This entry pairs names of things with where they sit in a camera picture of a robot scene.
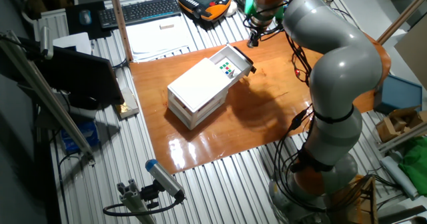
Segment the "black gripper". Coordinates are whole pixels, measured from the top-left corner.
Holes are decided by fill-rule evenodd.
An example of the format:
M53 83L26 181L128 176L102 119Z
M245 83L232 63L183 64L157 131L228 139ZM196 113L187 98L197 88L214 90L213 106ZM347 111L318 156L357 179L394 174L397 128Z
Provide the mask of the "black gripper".
M249 29L250 29L250 38L248 39L247 46L257 47L259 45L259 40L261 36L266 31L266 28L264 26L254 26L250 24Z

